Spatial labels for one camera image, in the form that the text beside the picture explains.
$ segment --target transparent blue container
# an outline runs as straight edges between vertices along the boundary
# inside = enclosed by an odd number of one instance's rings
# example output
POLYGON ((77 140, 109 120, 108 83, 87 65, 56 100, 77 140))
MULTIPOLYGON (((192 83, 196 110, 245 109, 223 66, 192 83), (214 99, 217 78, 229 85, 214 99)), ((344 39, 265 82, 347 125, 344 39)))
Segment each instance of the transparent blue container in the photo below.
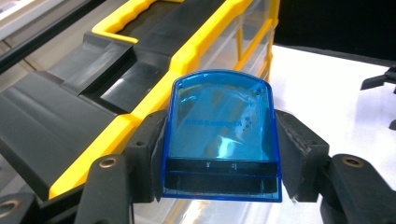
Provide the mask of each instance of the transparent blue container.
POLYGON ((163 197, 281 202, 268 83, 229 70, 176 80, 165 132, 163 197))

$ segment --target screw hole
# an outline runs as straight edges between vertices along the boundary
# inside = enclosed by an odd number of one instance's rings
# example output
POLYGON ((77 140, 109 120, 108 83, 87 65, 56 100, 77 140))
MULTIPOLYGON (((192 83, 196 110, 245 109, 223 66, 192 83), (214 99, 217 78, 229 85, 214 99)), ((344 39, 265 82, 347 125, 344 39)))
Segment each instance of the screw hole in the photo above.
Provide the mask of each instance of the screw hole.
POLYGON ((357 158, 352 158, 352 157, 344 157, 343 158, 343 163, 348 165, 348 166, 352 166, 352 167, 356 167, 356 168, 361 168, 363 167, 363 162, 357 158))
POLYGON ((6 217, 13 213, 19 207, 20 203, 18 200, 9 200, 0 203, 0 217, 6 217))
POLYGON ((109 168, 117 164, 116 158, 109 158, 99 162, 99 166, 102 168, 109 168))

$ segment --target yellow and black tool organizer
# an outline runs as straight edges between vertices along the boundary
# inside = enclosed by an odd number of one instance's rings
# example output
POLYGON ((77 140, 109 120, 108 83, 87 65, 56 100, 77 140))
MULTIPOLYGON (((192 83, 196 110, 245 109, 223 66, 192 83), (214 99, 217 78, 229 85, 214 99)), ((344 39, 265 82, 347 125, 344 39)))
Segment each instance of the yellow and black tool organizer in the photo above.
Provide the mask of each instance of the yellow and black tool organizer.
POLYGON ((0 151, 42 199, 121 153, 173 82, 206 68, 268 78, 278 0, 131 0, 48 71, 0 94, 0 151))

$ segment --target blue plastic box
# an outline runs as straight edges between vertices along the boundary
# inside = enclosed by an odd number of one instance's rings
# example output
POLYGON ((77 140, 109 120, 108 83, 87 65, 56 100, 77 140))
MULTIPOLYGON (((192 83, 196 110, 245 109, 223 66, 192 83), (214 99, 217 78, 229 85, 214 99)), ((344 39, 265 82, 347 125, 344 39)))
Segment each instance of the blue plastic box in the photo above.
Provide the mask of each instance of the blue plastic box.
POLYGON ((163 197, 281 202, 268 83, 228 70, 176 80, 165 132, 163 197))

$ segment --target white surface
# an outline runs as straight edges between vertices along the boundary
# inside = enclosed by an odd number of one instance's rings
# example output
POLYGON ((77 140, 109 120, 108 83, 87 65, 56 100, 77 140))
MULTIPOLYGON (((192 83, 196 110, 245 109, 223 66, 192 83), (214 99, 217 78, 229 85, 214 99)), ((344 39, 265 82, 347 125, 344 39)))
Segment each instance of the white surface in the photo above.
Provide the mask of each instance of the white surface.
MULTIPOLYGON (((396 189, 395 85, 360 91, 368 77, 388 68, 273 46, 275 106, 293 114, 330 144, 330 155, 346 153, 370 162, 396 189)), ((273 204, 267 223, 321 223, 317 203, 273 204)))
POLYGON ((24 25, 38 18, 51 8, 57 6, 62 1, 63 0, 14 1, 18 4, 12 9, 4 12, 3 14, 5 15, 1 15, 0 40, 21 29, 24 25), (12 17, 12 19, 2 21, 7 17, 12 17))
POLYGON ((0 8, 2 9, 0 11, 0 21, 33 1, 34 0, 0 0, 0 8))

